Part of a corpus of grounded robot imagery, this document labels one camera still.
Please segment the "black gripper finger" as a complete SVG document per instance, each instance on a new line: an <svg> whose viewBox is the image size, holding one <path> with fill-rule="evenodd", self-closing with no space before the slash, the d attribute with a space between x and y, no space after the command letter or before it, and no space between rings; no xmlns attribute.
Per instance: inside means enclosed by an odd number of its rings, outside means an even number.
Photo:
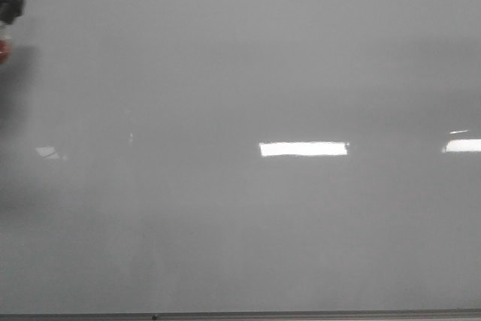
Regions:
<svg viewBox="0 0 481 321"><path fill-rule="evenodd" d="M1 0L1 22L11 25L23 15L26 0Z"/></svg>

